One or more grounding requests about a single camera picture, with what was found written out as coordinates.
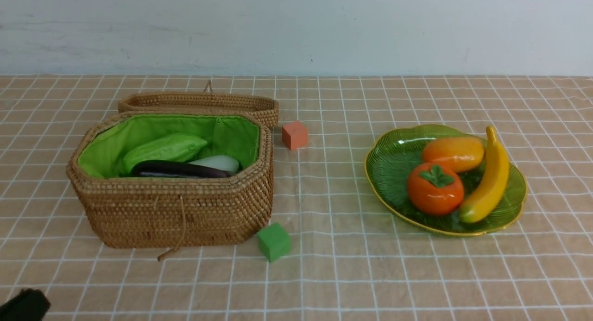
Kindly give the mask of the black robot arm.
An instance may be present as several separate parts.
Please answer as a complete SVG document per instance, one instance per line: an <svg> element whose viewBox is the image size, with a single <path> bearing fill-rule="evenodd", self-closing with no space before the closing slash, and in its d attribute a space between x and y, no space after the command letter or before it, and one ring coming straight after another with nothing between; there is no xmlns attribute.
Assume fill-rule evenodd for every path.
<svg viewBox="0 0 593 321"><path fill-rule="evenodd" d="M0 307L2 321L42 321L49 312L51 302L43 291L23 289Z"/></svg>

